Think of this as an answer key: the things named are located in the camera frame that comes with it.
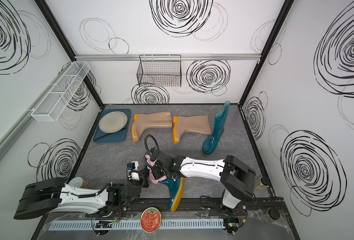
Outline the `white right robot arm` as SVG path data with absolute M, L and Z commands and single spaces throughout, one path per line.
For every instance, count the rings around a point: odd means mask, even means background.
M 186 156 L 167 156 L 156 148 L 148 151 L 144 161 L 150 179 L 169 188 L 169 210 L 177 210 L 187 178 L 203 178 L 220 182 L 225 191 L 221 205 L 235 209 L 241 201 L 256 203 L 254 183 L 256 172 L 238 158 L 227 155 L 221 160 L 197 160 Z

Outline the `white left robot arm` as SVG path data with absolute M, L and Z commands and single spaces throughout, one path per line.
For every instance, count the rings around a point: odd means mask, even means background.
M 65 184 L 61 177 L 25 187 L 14 214 L 15 220 L 29 220 L 47 213 L 84 213 L 98 218 L 119 217 L 149 186 L 148 172 L 129 171 L 124 184 L 107 183 L 100 190 Z

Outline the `green rubber boot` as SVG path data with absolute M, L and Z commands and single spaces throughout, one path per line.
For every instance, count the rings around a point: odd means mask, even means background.
M 212 134 L 204 141 L 202 145 L 202 153 L 206 156 L 212 155 L 220 141 L 221 136 L 225 130 L 225 123 L 227 120 L 229 107 L 231 105 L 230 101 L 224 103 L 223 109 L 215 114 L 215 124 Z
M 175 181 L 173 179 L 167 178 L 165 181 L 159 182 L 167 186 L 169 189 L 170 200 L 169 200 L 168 208 L 171 212 L 175 212 L 181 202 L 185 180 L 186 178 L 179 178 Z

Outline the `pink microfiber cloth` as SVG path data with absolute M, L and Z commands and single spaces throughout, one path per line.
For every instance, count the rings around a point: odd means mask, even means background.
M 146 163 L 147 163 L 149 166 L 153 167 L 153 166 L 155 165 L 155 164 L 151 161 L 151 157 L 150 157 L 148 154 L 145 154 L 145 160 L 146 160 Z M 159 183 L 159 182 L 161 182 L 161 181 L 165 181 L 165 180 L 167 179 L 167 177 L 166 177 L 165 175 L 163 175 L 163 176 L 159 177 L 158 179 L 156 179 L 155 176 L 154 176 L 154 173 L 155 173 L 156 170 L 150 168 L 149 166 L 148 166 L 147 168 L 148 168 L 148 170 L 150 171 L 150 173 L 149 173 L 149 175 L 150 175 L 150 181 L 151 181 L 153 184 L 157 184 L 157 183 Z

